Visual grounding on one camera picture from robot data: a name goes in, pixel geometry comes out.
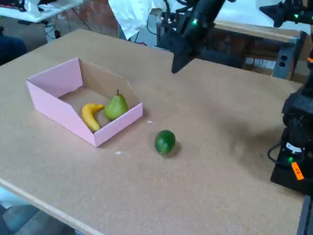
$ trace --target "pink cardboard box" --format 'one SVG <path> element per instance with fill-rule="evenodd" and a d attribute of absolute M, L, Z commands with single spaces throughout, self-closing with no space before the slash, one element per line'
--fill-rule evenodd
<path fill-rule="evenodd" d="M 28 78 L 27 85 L 39 112 L 96 147 L 139 119 L 143 113 L 142 103 L 124 78 L 80 58 Z M 125 97 L 129 111 L 111 122 L 103 110 L 99 111 L 95 119 L 101 129 L 91 132 L 81 119 L 83 106 L 88 103 L 106 105 L 117 90 Z"/>

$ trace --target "green pear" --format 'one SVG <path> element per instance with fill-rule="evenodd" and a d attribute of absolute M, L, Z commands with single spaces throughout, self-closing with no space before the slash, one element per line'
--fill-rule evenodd
<path fill-rule="evenodd" d="M 110 121 L 113 121 L 114 119 L 117 119 L 119 116 L 122 116 L 127 111 L 128 111 L 127 102 L 124 96 L 119 94 L 117 90 L 117 94 L 106 105 L 104 113 Z"/>

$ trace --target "orange tag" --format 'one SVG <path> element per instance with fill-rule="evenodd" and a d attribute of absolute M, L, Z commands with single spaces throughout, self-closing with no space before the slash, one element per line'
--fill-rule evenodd
<path fill-rule="evenodd" d="M 294 174 L 296 175 L 298 180 L 303 180 L 303 174 L 298 166 L 298 164 L 296 162 L 291 163 L 291 166 L 293 168 Z"/>

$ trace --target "yellow banana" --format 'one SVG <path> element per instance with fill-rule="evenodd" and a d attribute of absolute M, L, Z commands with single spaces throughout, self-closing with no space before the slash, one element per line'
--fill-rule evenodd
<path fill-rule="evenodd" d="M 100 125 L 94 119 L 93 114 L 101 109 L 104 109 L 104 105 L 102 104 L 86 104 L 83 107 L 82 120 L 92 132 L 100 130 Z"/>

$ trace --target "lime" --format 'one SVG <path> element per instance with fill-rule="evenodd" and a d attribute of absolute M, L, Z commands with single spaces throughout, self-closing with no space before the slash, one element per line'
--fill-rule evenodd
<path fill-rule="evenodd" d="M 163 130 L 159 132 L 155 140 L 155 148 L 160 154 L 168 154 L 175 147 L 176 138 L 173 132 Z"/>

